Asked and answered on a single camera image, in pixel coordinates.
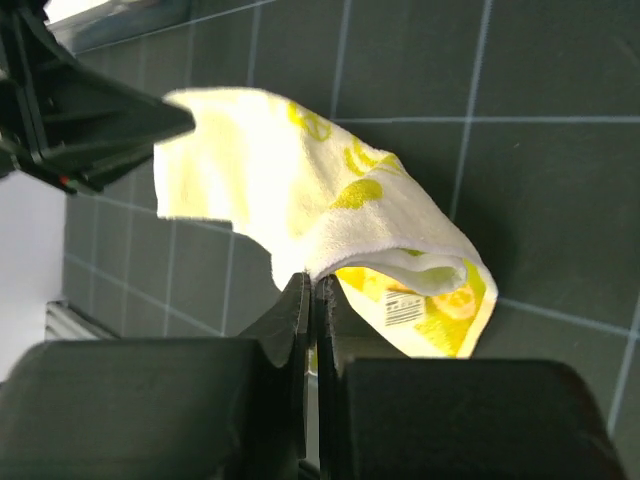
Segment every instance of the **folded cloth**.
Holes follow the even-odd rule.
[[[336,273],[352,307],[414,357],[466,357],[496,302],[478,252],[389,152],[257,89],[166,100],[196,128],[154,151],[158,216],[229,220],[276,286]]]

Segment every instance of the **yellow towel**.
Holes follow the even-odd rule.
[[[186,90],[194,132],[155,146],[158,216],[229,220],[283,288],[336,273],[352,307],[413,357],[467,357],[497,289],[469,240],[392,153],[248,88]]]

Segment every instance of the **towel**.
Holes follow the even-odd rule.
[[[258,89],[172,92],[193,132],[155,145],[161,218],[228,220],[274,283],[335,273],[356,312],[412,357],[467,357],[496,302],[478,252],[393,153]]]

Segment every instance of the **white tag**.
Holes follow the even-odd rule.
[[[422,295],[387,290],[382,296],[384,326],[393,327],[422,320],[426,304]]]

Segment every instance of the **white and yellow cloth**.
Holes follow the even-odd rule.
[[[336,273],[352,307],[409,356],[471,354],[495,283],[395,155],[261,90],[167,100],[196,129],[155,146],[159,217],[231,221],[271,253],[281,289],[295,272]]]

